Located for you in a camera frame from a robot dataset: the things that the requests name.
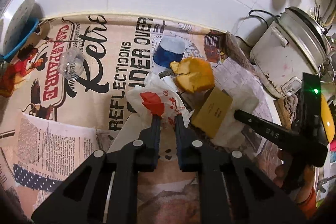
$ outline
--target rice cooker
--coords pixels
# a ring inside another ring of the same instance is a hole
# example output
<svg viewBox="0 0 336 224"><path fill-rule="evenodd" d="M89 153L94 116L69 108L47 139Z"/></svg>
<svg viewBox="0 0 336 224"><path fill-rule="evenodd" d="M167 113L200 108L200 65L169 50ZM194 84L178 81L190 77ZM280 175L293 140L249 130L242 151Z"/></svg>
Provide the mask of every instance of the rice cooker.
<svg viewBox="0 0 336 224"><path fill-rule="evenodd" d="M250 58L272 95L286 98L301 88L303 72L319 73L319 66L331 53L323 31L304 11L289 7L258 40Z"/></svg>

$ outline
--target white plastic bag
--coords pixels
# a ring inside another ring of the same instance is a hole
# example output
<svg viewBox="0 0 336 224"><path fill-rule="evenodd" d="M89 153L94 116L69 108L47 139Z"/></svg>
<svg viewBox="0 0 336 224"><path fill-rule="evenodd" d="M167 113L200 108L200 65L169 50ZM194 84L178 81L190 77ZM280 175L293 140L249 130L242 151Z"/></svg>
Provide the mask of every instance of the white plastic bag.
<svg viewBox="0 0 336 224"><path fill-rule="evenodd" d="M151 126L152 115L162 117L161 124L174 124L175 116L182 114L184 126L188 127L191 113L184 107L179 95L160 77L149 72L144 81L145 86L136 85L126 93L126 98L138 113L146 127Z"/></svg>

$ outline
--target brown cardboard piece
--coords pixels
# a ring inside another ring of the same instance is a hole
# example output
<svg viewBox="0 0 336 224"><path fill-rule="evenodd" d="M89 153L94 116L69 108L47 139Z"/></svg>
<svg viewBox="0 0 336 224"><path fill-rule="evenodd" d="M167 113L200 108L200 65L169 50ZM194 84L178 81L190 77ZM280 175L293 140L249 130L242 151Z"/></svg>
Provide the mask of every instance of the brown cardboard piece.
<svg viewBox="0 0 336 224"><path fill-rule="evenodd" d="M210 138L213 138L230 108L232 98L216 86L207 91L204 98L204 104L195 109L191 124L203 130Z"/></svg>

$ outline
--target dried orange peel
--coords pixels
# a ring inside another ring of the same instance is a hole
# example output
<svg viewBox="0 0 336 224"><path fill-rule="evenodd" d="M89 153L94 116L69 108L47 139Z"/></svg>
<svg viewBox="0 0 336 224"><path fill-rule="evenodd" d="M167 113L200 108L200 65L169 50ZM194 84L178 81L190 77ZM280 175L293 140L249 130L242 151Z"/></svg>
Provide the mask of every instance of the dried orange peel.
<svg viewBox="0 0 336 224"><path fill-rule="evenodd" d="M209 90L215 86L210 63L196 57L188 57L181 62L173 61L170 68L176 76L176 81L187 92Z"/></svg>

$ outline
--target human hand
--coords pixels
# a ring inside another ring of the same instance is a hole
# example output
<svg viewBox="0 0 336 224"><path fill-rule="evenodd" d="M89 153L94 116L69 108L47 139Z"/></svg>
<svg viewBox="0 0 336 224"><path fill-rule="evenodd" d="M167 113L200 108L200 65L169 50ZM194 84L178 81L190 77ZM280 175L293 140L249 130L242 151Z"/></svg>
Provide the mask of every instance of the human hand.
<svg viewBox="0 0 336 224"><path fill-rule="evenodd" d="M285 151L279 151L278 152L278 158L283 160L284 154L286 152ZM275 185L277 185L278 187L282 187L283 183L284 183L284 179L285 179L285 169L284 169L284 165L279 165L276 169L275 169L275 174L276 174L276 178L273 180L273 182L275 183ZM311 189L314 185L314 169L310 166L306 166L305 170L303 172L303 180L304 180L304 186L302 186L302 188L300 189L300 191L298 192L296 198L295 198L295 203L302 203L304 201L306 201L311 193Z"/></svg>

